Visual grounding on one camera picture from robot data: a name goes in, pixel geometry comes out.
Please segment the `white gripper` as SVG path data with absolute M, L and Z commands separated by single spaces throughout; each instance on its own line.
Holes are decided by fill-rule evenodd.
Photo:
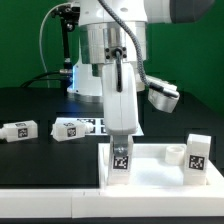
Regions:
M 104 124 L 108 135 L 113 137 L 113 153 L 115 156 L 128 155 L 128 136 L 138 128 L 138 105 L 136 83 L 133 67 L 123 63 L 122 91 L 117 91 L 116 64 L 102 67 L 102 94 Z

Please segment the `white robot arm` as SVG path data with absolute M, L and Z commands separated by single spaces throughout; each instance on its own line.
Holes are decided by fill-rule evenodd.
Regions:
M 149 88 L 155 108 L 172 112 L 177 87 L 145 74 L 146 26 L 151 23 L 192 23 L 215 0 L 69 0 L 78 7 L 81 62 L 100 67 L 104 122 L 111 153 L 127 156 L 138 127 L 138 82 Z

